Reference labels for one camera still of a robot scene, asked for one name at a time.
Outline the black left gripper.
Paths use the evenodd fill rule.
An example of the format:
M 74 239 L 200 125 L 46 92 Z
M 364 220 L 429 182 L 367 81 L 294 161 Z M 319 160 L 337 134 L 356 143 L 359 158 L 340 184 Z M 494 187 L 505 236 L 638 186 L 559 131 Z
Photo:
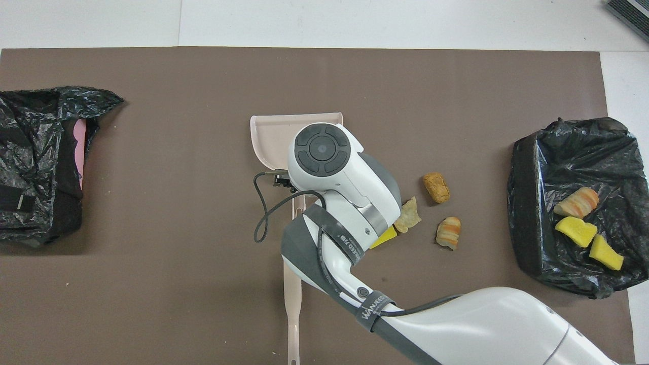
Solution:
M 1 210 L 11 211 L 16 210 L 33 210 L 34 209 L 34 196 L 30 196 L 20 189 L 1 185 Z

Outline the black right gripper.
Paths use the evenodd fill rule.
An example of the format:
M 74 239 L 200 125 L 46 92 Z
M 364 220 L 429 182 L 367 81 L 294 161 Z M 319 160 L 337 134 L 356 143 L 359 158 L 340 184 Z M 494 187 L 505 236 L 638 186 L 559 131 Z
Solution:
M 273 186 L 284 187 L 290 190 L 291 194 L 296 193 L 298 190 L 292 184 L 292 180 L 288 171 L 274 171 L 273 172 Z

